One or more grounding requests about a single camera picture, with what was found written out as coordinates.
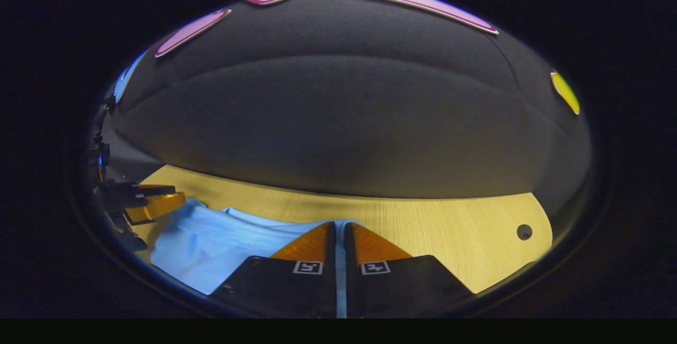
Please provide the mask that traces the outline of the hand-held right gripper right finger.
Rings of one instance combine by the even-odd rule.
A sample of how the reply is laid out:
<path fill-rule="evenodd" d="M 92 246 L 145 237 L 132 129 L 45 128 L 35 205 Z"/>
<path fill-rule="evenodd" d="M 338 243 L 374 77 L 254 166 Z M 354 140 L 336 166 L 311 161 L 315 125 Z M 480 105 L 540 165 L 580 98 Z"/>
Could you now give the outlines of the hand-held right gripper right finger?
<path fill-rule="evenodd" d="M 413 256 L 357 223 L 345 226 L 348 318 L 440 318 L 472 293 L 433 255 Z"/>

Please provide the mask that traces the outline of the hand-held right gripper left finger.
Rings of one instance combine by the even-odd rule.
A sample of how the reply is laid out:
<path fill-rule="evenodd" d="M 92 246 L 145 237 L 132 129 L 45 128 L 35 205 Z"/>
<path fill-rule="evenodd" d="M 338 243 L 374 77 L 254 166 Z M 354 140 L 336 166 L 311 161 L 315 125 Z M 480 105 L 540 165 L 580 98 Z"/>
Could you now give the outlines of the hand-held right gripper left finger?
<path fill-rule="evenodd" d="M 250 256 L 209 299 L 248 318 L 335 318 L 336 224 L 322 223 L 270 257 Z"/>

